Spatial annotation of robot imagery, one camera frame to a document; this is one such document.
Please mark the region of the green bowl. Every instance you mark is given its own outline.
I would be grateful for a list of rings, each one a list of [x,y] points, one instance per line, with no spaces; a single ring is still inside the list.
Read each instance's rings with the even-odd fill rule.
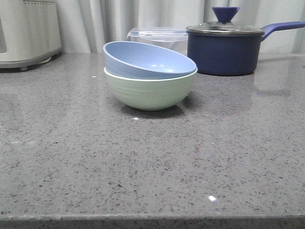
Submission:
[[[197,70],[170,79],[131,79],[110,73],[104,68],[107,84],[114,96],[129,107],[158,111],[176,105],[191,91]]]

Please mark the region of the blue bowl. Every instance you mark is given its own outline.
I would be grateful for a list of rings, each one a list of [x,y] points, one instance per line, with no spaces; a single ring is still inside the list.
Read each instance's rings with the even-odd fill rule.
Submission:
[[[109,42],[103,51],[106,70],[125,78],[170,79],[193,73],[197,68],[183,54],[141,42]]]

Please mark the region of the clear plastic food container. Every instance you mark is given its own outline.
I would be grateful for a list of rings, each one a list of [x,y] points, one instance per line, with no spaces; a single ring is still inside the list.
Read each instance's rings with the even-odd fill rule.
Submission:
[[[127,38],[132,42],[157,45],[187,55],[188,33],[184,28],[132,28]]]

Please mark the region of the blue saucepan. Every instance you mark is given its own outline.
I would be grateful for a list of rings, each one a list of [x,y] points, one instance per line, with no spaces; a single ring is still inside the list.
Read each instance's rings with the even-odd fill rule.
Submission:
[[[298,29],[304,21],[274,23],[258,31],[206,31],[187,27],[187,56],[198,72],[219,76],[240,76],[255,71],[260,45],[272,32]]]

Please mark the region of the white curtain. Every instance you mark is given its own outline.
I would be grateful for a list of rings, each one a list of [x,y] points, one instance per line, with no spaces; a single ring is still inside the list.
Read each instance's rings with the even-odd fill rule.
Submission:
[[[59,0],[56,2],[62,50],[101,52],[106,42],[127,38],[132,28],[175,27],[214,21],[214,6],[235,6],[236,21],[263,27],[302,21],[302,0]]]

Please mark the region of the glass lid blue knob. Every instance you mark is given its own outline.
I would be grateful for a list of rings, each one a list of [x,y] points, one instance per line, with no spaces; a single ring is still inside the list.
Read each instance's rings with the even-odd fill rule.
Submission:
[[[232,22],[241,7],[212,7],[217,21],[204,22],[186,27],[187,32],[210,35],[250,35],[261,34],[264,30],[255,26]]]

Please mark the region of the white kitchen appliance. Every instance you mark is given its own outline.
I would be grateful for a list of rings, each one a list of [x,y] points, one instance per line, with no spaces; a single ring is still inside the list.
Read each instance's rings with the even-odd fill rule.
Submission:
[[[0,67],[20,68],[47,62],[61,51],[54,0],[0,2]]]

